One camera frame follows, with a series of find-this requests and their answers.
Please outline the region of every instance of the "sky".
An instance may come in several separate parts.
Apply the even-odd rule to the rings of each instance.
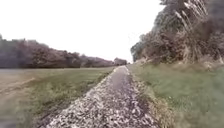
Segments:
[[[35,39],[69,52],[132,60],[130,48],[153,27],[159,0],[0,0],[4,39]]]

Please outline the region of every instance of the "foliage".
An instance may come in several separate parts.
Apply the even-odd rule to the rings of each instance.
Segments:
[[[223,1],[162,0],[161,4],[165,8],[152,31],[131,48],[134,61],[194,63],[210,56],[223,62]]]
[[[35,40],[5,40],[0,36],[0,68],[109,67],[113,61],[49,48]]]
[[[114,59],[114,64],[115,64],[116,66],[119,66],[119,65],[126,65],[126,64],[127,64],[127,61],[124,60],[124,59],[115,58],[115,59]]]

